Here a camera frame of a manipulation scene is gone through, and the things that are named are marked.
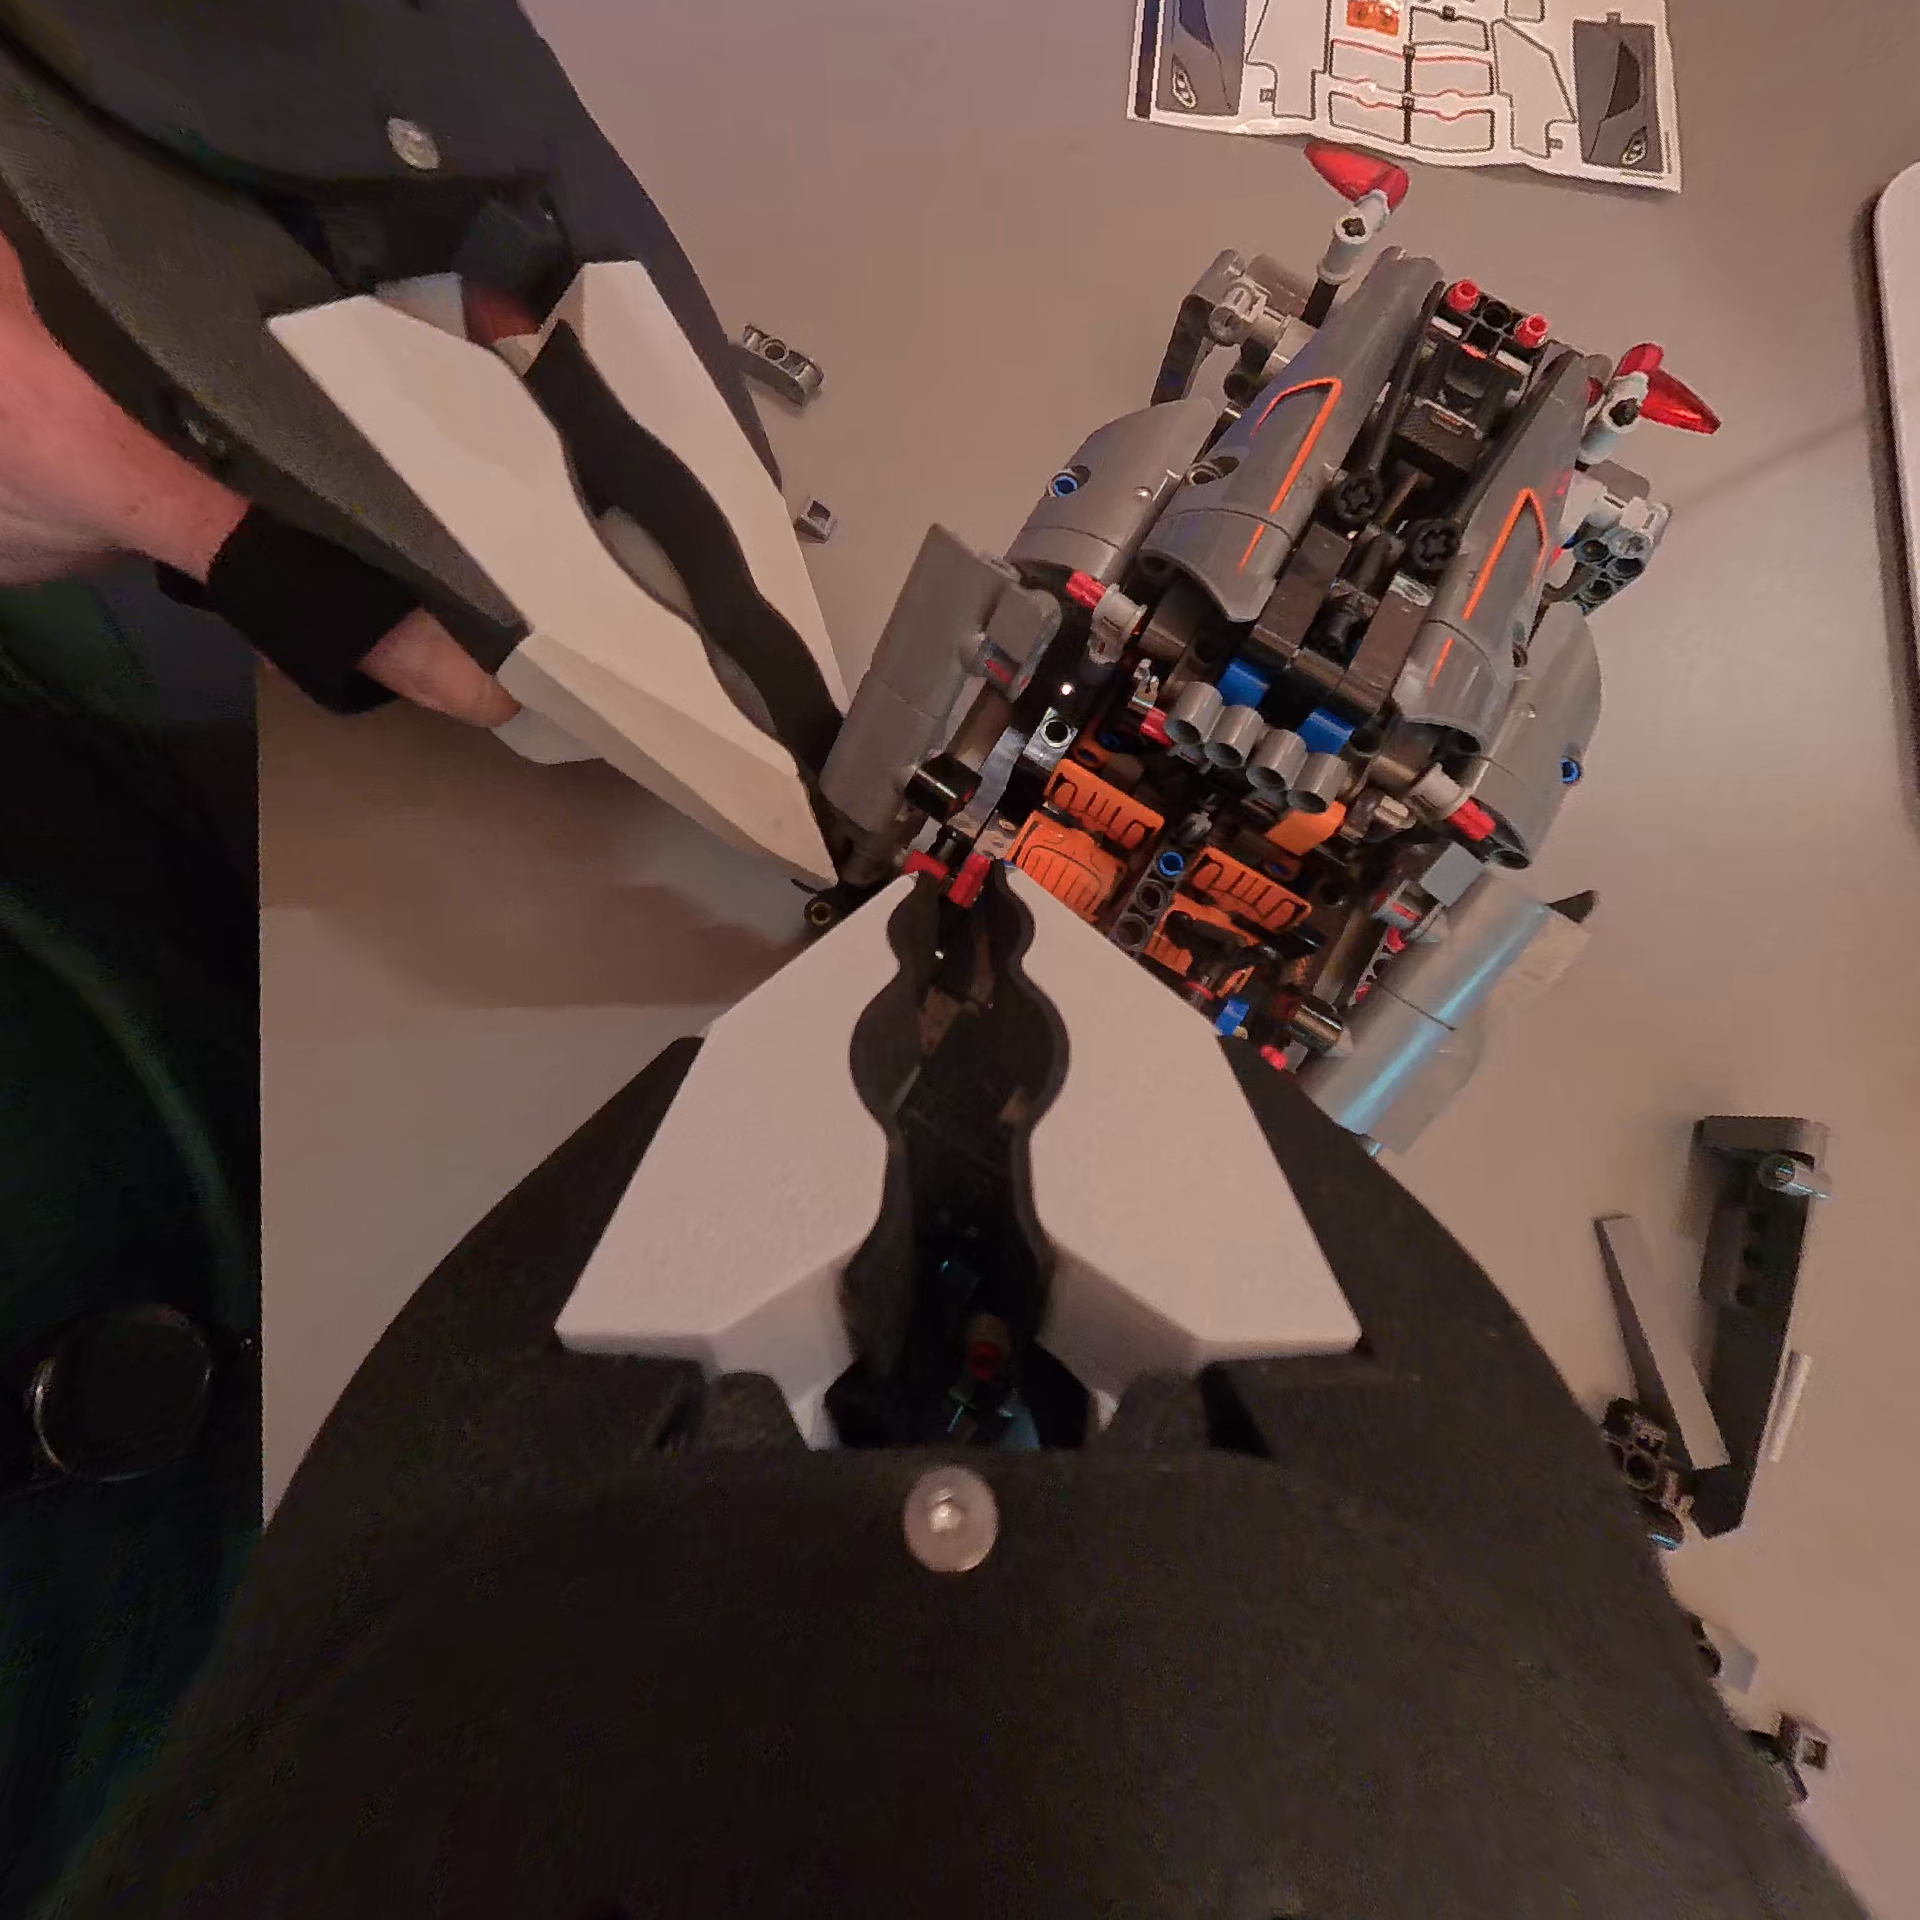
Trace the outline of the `lego sticker sheet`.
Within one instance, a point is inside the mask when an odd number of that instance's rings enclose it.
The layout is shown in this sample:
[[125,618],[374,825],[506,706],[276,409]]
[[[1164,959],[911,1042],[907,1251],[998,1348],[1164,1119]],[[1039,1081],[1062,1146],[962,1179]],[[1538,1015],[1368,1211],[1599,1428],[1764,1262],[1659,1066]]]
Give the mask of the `lego sticker sheet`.
[[1127,114],[1676,195],[1661,3],[1141,3]]

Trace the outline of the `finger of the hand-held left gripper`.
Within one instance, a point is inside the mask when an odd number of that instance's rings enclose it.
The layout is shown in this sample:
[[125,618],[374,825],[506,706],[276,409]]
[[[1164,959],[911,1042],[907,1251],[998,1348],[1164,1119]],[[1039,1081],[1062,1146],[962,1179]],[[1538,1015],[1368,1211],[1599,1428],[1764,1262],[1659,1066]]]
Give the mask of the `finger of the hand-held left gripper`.
[[506,360],[367,295],[274,319],[271,336],[525,622],[496,673],[520,710],[731,847],[829,882],[798,764],[607,551]]
[[501,587],[527,632],[620,700],[664,674],[707,726],[730,700],[771,738],[834,738],[845,695],[776,481],[646,274],[587,268],[544,320],[496,288],[496,356]]

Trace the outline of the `grey lego car model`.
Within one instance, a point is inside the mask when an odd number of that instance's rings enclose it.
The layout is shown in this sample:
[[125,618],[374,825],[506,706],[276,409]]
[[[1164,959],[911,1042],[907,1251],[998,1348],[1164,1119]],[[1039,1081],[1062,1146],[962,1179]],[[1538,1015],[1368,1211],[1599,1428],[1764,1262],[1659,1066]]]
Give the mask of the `grey lego car model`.
[[1621,467],[1717,411],[1382,246],[1397,162],[1324,138],[1309,280],[1224,249],[1150,402],[998,556],[933,526],[824,769],[827,934],[899,875],[1020,874],[1230,1042],[1406,1152],[1586,942],[1536,898],[1599,721],[1594,614],[1671,505]]

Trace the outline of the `pile of small lego pieces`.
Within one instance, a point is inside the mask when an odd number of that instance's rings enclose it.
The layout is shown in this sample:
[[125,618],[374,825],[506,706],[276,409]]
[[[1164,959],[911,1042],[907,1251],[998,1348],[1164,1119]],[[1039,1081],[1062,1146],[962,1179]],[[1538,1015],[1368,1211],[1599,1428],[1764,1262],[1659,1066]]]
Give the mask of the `pile of small lego pieces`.
[[[1599,1417],[1599,1440],[1652,1550],[1677,1555],[1691,1538],[1694,1494],[1691,1472],[1676,1455],[1668,1431],[1632,1400],[1614,1400]],[[1752,1705],[1757,1655],[1733,1631],[1710,1623],[1698,1611],[1683,1607],[1683,1617],[1695,1658],[1755,1762],[1784,1791],[1790,1807],[1803,1809],[1810,1785],[1834,1767],[1834,1739],[1807,1716],[1741,1716]]]

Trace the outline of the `dark grey lego panel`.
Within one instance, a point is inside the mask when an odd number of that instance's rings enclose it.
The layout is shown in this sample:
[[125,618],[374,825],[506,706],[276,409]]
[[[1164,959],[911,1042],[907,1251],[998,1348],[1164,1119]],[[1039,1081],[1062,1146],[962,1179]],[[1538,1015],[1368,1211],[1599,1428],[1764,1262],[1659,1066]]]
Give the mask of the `dark grey lego panel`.
[[1659,1279],[1640,1225],[1594,1224],[1632,1390],[1691,1472],[1691,1535],[1744,1526],[1763,1434],[1790,1352],[1807,1224],[1831,1196],[1827,1126],[1788,1115],[1710,1115],[1694,1150],[1715,1175],[1695,1296],[1704,1352]]

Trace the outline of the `black badge reel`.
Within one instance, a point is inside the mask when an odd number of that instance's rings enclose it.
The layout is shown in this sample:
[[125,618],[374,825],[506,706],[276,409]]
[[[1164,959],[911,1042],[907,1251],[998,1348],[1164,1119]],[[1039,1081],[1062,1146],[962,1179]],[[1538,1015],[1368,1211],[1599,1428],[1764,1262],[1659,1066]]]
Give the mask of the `black badge reel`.
[[35,1470],[116,1483],[171,1468],[205,1422],[212,1377],[212,1342],[179,1307],[84,1314],[47,1337],[20,1390]]

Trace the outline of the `white stand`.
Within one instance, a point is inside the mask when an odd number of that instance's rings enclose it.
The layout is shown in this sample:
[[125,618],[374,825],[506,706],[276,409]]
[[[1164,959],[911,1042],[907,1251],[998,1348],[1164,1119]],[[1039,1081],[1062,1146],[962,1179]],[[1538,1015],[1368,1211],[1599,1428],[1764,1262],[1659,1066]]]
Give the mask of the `white stand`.
[[1917,162],[1878,192],[1871,209],[1878,302],[1878,356],[1885,382],[1888,443],[1894,472],[1896,551],[1917,650]]

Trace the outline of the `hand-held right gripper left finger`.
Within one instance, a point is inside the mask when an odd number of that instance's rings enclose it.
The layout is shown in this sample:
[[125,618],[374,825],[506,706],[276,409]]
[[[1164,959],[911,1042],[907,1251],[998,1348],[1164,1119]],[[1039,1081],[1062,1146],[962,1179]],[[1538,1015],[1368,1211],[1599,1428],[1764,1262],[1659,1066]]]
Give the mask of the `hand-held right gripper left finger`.
[[895,984],[899,878],[714,1020],[559,1311],[576,1354],[773,1378],[806,1446],[852,1348],[839,1282],[879,1218],[887,1143],[852,1036]]

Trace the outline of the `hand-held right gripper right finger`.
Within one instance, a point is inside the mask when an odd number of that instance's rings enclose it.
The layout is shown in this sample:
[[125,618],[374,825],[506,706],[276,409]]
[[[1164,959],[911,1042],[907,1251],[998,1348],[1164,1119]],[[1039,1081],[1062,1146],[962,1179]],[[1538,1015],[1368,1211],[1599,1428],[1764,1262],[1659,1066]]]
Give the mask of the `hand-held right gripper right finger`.
[[1223,1361],[1350,1355],[1359,1322],[1213,1030],[1020,868],[1061,1086],[1029,1139],[1039,1344],[1106,1404]]

